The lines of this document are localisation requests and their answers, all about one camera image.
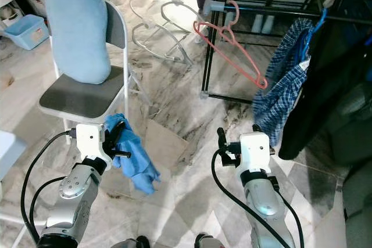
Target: black cable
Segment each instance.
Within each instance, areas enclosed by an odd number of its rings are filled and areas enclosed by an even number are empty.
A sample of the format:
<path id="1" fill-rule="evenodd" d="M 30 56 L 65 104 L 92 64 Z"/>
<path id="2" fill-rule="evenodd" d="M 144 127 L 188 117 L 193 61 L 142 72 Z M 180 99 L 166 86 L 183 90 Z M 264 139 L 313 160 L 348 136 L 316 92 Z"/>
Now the black cable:
<path id="1" fill-rule="evenodd" d="M 226 196 L 228 196 L 231 200 L 233 200 L 237 205 L 242 207 L 245 211 L 247 211 L 250 215 L 252 215 L 257 221 L 259 221 L 279 242 L 282 244 L 285 248 L 291 248 L 285 240 L 264 220 L 262 219 L 257 213 L 255 213 L 252 209 L 250 209 L 245 203 L 240 201 L 237 197 L 235 197 L 233 194 L 231 194 L 219 181 L 216 175 L 216 170 L 214 169 L 214 164 L 216 162 L 216 157 L 219 154 L 219 152 L 222 151 L 221 149 L 218 149 L 213 157 L 212 157 L 212 175 L 214 178 L 214 181 L 216 182 L 217 186 L 224 192 Z"/>
<path id="2" fill-rule="evenodd" d="M 30 232 L 30 235 L 32 236 L 35 243 L 37 243 L 39 241 L 39 234 L 37 233 L 37 231 L 35 229 L 32 228 L 32 226 L 31 226 L 31 224 L 30 224 L 30 222 L 27 218 L 26 208 L 24 206 L 24 198 L 25 198 L 25 195 L 26 195 L 26 187 L 27 187 L 27 183 L 28 183 L 28 178 L 30 177 L 31 170 L 33 169 L 35 163 L 40 158 L 40 156 L 44 153 L 44 151 L 48 148 L 48 146 L 51 145 L 51 143 L 53 141 L 55 141 L 57 138 L 59 138 L 60 136 L 64 136 L 64 135 L 68 135 L 68 134 L 69 134 L 69 132 L 65 131 L 65 132 L 59 133 L 59 134 L 55 135 L 53 138 L 51 138 L 46 143 L 46 145 L 40 150 L 39 154 L 36 155 L 35 159 L 32 161 L 31 165 L 29 166 L 29 168 L 26 172 L 26 176 L 24 177 L 22 191 L 21 191 L 21 213 L 22 213 L 22 219 L 24 221 L 24 224 L 26 225 L 26 228 Z"/>
<path id="3" fill-rule="evenodd" d="M 60 181 L 62 179 L 64 179 L 65 177 L 58 177 L 58 178 L 55 178 L 55 179 L 52 179 L 52 180 L 49 180 L 47 181 L 46 183 L 44 183 L 43 185 L 40 186 L 39 189 L 37 189 L 34 197 L 33 197 L 33 200 L 31 202 L 31 206 L 30 206 L 30 224 L 33 228 L 33 230 L 36 231 L 36 227 L 35 227 L 35 223 L 34 223 L 34 209 L 35 209 L 35 204 L 36 204 L 36 200 L 37 200 L 37 197 L 39 196 L 40 192 L 45 188 L 47 187 L 49 184 L 53 183 L 53 182 L 56 182 L 56 181 Z"/>
<path id="4" fill-rule="evenodd" d="M 300 237 L 300 247 L 301 248 L 304 248 L 305 247 L 305 244 L 303 242 L 303 233 L 302 233 L 302 227 L 301 227 L 301 223 L 300 223 L 300 219 L 298 218 L 297 214 L 296 214 L 296 211 L 292 208 L 292 206 L 285 200 L 285 198 L 281 195 L 281 193 L 279 191 L 276 191 L 279 196 L 281 196 L 285 206 L 288 207 L 288 209 L 291 211 L 293 217 L 295 217 L 295 220 L 296 220 L 296 225 L 297 225 L 297 229 L 298 229 L 298 234 L 299 234 L 299 237 Z"/>

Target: blue plaid shirt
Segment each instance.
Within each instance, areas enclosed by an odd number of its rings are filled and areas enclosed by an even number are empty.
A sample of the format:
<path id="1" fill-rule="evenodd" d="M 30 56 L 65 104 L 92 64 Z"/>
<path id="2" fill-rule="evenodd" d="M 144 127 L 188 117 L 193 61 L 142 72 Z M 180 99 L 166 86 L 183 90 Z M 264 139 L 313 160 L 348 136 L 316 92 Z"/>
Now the blue plaid shirt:
<path id="1" fill-rule="evenodd" d="M 304 36 L 311 28 L 313 25 L 309 19 L 297 19 L 293 23 L 266 70 L 268 87 L 259 90 L 253 99 L 255 123 L 269 136 L 271 146 L 277 144 L 301 86 L 306 81 L 306 69 L 299 65 L 298 53 Z"/>

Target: light blue cushion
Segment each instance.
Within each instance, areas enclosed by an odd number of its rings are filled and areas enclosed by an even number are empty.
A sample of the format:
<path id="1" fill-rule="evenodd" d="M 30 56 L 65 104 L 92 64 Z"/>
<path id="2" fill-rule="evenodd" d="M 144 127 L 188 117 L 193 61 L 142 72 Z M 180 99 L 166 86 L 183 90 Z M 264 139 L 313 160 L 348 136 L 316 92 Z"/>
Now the light blue cushion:
<path id="1" fill-rule="evenodd" d="M 45 0 L 58 68 L 70 78 L 100 84 L 110 74 L 105 0 Z"/>

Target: light blue plastic bin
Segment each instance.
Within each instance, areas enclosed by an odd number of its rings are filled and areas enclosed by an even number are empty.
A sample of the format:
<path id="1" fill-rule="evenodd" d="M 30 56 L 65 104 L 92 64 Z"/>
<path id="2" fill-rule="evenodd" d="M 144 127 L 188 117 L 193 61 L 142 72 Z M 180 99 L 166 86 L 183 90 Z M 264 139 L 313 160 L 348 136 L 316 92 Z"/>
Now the light blue plastic bin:
<path id="1" fill-rule="evenodd" d="M 49 37 L 49 31 L 42 17 L 26 15 L 4 30 L 7 37 L 21 48 L 33 49 Z"/>

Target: pink clothes hanger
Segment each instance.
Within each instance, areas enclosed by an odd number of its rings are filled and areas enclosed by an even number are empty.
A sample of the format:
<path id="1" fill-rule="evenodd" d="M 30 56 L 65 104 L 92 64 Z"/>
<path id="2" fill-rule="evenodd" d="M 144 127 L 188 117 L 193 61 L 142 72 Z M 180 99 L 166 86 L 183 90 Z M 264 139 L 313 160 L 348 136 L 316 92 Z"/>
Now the pink clothes hanger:
<path id="1" fill-rule="evenodd" d="M 235 39 L 235 35 L 234 35 L 233 31 L 231 30 L 231 26 L 233 26 L 235 23 L 238 22 L 239 15 L 240 15 L 240 13 L 239 13 L 239 6 L 233 0 L 228 1 L 228 3 L 234 5 L 235 10 L 236 10 L 236 16 L 235 16 L 235 19 L 233 21 L 230 21 L 227 24 L 227 26 L 218 27 L 218 26 L 215 26 L 214 24 L 211 24 L 211 23 L 208 23 L 208 22 L 205 22 L 205 21 L 202 21 L 202 22 L 194 21 L 194 24 L 193 24 L 194 30 L 195 30 L 196 33 L 198 33 L 200 35 L 200 37 L 202 37 L 202 39 L 204 41 L 206 41 L 213 49 L 215 49 L 215 51 L 219 55 L 221 55 L 223 58 L 225 58 L 225 60 L 227 62 L 229 62 L 230 65 L 232 65 L 235 69 L 237 69 L 239 71 L 239 73 L 241 73 L 247 79 L 253 81 L 255 83 L 255 85 L 257 85 L 257 87 L 259 87 L 261 89 L 265 89 L 267 87 L 267 80 L 265 79 L 264 76 L 261 76 L 261 72 L 257 68 L 256 63 L 253 61 L 253 59 L 248 54 L 248 52 L 243 48 L 243 46 L 238 43 L 238 41 Z M 213 45 L 209 41 L 209 39 L 200 32 L 200 26 L 208 26 L 208 27 L 211 27 L 211 28 L 216 29 L 218 31 L 218 33 L 220 34 L 220 36 L 222 37 L 222 39 L 226 40 L 228 43 L 230 43 L 233 46 L 237 46 L 241 50 L 241 52 L 244 54 L 244 56 L 252 64 L 253 68 L 256 71 L 257 77 L 256 78 L 253 78 L 250 74 L 248 74 L 246 71 L 244 71 L 239 65 L 235 64 L 231 59 L 229 59 L 218 47 L 216 47 L 215 45 Z M 229 38 L 229 36 L 226 36 L 225 34 L 223 34 L 223 32 L 225 30 L 230 34 L 230 38 Z"/>

